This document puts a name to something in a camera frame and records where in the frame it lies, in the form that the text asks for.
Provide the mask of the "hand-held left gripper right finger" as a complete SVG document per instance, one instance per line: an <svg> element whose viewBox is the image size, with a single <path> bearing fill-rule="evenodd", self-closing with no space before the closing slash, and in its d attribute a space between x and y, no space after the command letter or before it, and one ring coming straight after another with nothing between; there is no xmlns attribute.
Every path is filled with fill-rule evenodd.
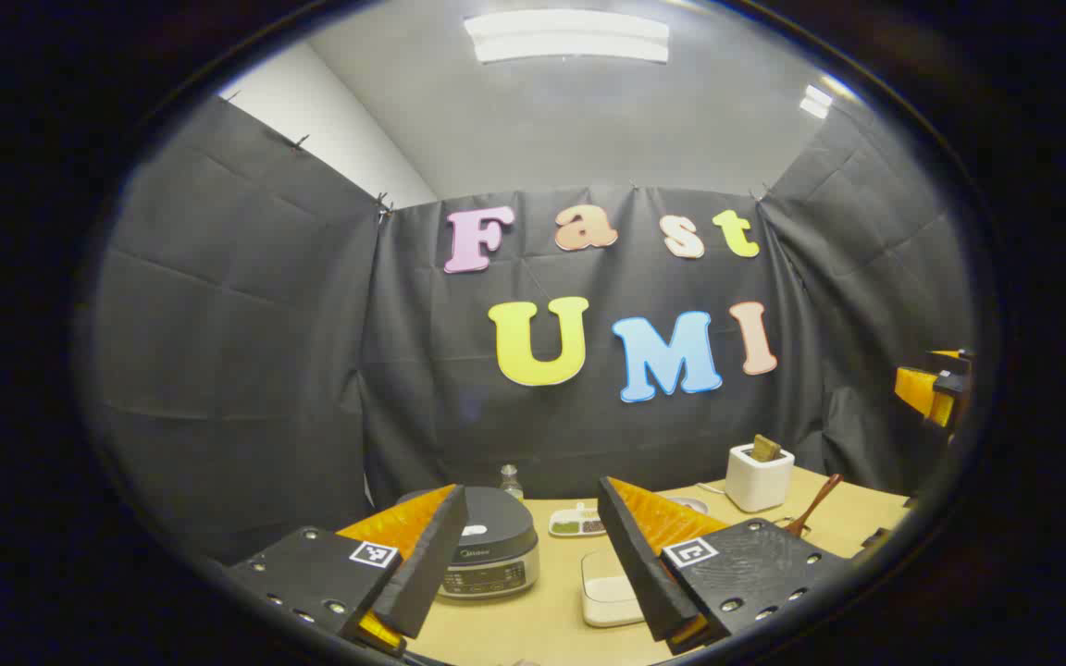
<svg viewBox="0 0 1066 666"><path fill-rule="evenodd" d="M597 509L652 639L673 655L743 641L853 572L853 561L761 518L733 525L630 482Z"/></svg>

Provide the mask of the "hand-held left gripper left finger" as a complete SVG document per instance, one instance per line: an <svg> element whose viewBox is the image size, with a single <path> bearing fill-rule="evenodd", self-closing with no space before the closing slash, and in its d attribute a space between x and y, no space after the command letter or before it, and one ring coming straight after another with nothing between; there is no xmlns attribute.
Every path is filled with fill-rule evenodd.
<svg viewBox="0 0 1066 666"><path fill-rule="evenodd" d="M466 488L451 484L339 530L296 527L224 576L280 623L401 657L426 623L466 523Z"/></svg>

